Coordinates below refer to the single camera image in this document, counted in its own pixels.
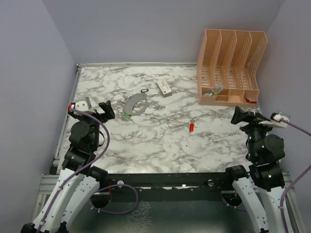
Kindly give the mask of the large grey keyring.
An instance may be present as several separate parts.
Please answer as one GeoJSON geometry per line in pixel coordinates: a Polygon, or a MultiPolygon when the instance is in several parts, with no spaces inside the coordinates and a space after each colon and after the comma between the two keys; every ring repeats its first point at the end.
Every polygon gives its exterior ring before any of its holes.
{"type": "Polygon", "coordinates": [[[137,93],[134,94],[131,99],[127,101],[127,103],[124,106],[124,113],[129,116],[140,116],[145,112],[145,110],[148,108],[149,102],[147,100],[147,96],[143,93],[137,93]],[[140,102],[144,102],[144,106],[139,111],[134,111],[134,107],[140,102]]]}

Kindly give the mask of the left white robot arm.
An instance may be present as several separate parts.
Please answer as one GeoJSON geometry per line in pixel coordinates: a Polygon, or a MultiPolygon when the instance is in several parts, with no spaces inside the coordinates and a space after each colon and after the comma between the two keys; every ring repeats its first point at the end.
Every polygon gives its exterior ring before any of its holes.
{"type": "Polygon", "coordinates": [[[107,187],[107,171],[92,166],[99,159],[100,127],[115,118],[111,102],[101,102],[103,113],[92,109],[88,100],[68,106],[68,115],[77,120],[70,129],[70,147],[62,169],[41,212],[21,229],[23,233],[67,233],[77,214],[96,192],[107,187]]]}

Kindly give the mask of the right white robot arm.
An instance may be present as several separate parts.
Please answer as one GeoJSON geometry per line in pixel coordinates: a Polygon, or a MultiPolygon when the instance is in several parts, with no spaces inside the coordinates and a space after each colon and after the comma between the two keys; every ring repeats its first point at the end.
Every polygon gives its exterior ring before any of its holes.
{"type": "Polygon", "coordinates": [[[285,181],[279,161],[285,157],[284,140],[270,131],[286,128],[288,118],[273,113],[270,118],[236,106],[231,124],[245,122],[240,130],[247,135],[247,171],[242,165],[226,168],[224,186],[241,198],[257,233],[293,232],[283,196],[285,181]]]}

